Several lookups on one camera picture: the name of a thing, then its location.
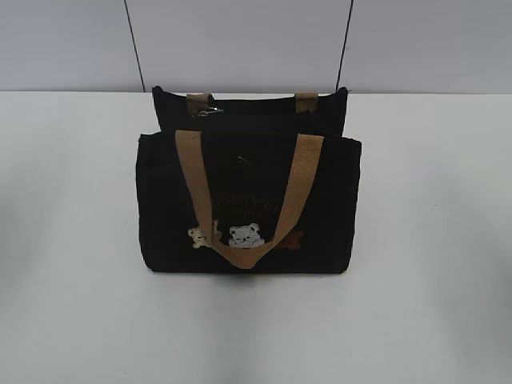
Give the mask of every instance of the black canvas bag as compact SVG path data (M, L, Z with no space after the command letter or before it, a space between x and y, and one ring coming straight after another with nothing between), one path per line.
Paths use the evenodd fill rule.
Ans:
M333 94L318 96L315 93L300 93L291 98L273 98L261 100L216 100L211 94L187 95L187 97L165 92L160 86L152 89L154 110L162 131L184 129L190 119L199 112L220 114L241 118L243 116L264 118L303 113L310 110L315 113L320 125L318 134L340 136L343 133L346 115L348 90L343 87Z
M258 133L258 124L251 128L251 122L258 119L250 115L231 119L219 115L180 123L186 130L140 137L136 166L139 235L149 268L159 272L341 273L348 267L361 143L325 137L318 147L319 136L312 132L322 124L319 120L308 114L292 119L284 115L259 124L265 133ZM184 151L183 144L177 140L183 143L187 135L196 145L192 158L199 156L201 161L184 165L184 155L178 153L180 146ZM307 156L302 166L294 166L300 142L316 145L318 166L313 173L301 171L311 168ZM187 167L197 168L194 164L199 163L206 187L190 190L190 178L197 172ZM296 219L288 220L289 228L283 232L290 169L298 172L299 179L308 174L312 183L303 209ZM207 190L210 228L200 226L198 217L204 215L194 209L197 190ZM278 232L281 238L277 241ZM254 256L263 248L271 249ZM221 256L223 250L233 258Z

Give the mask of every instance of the white tabletop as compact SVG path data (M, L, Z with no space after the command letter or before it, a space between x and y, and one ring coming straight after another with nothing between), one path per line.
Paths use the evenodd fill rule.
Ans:
M0 383L511 382L511 106L350 95L348 271L231 277L142 261L150 94L0 93Z

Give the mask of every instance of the zipper pull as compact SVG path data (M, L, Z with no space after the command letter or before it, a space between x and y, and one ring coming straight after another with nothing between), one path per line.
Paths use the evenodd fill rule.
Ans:
M205 110L200 110L198 116L200 118L207 118L211 114L220 114L221 112L224 112L224 110L221 110L220 108L215 108L214 106L209 106Z

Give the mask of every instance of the gray wall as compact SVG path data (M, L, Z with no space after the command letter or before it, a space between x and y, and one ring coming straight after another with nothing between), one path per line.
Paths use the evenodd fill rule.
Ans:
M350 0L127 0L146 89L332 91ZM510 0L355 0L355 92L512 92ZM123 0L2 0L0 90L141 91Z

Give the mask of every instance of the tan strap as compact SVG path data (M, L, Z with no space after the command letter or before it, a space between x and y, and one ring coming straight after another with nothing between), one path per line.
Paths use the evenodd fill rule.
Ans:
M199 227L214 250L238 268L252 268L295 227L310 194L322 152L323 136L299 134L295 144L288 185L274 238L250 249L233 248L214 236L208 179L201 151L201 132L177 130L176 149L192 197Z
M316 112L318 108L318 94L315 92L299 92L295 94L295 113Z
M195 116L200 111L205 110L210 106L211 94L187 94L186 95L186 109L189 114Z

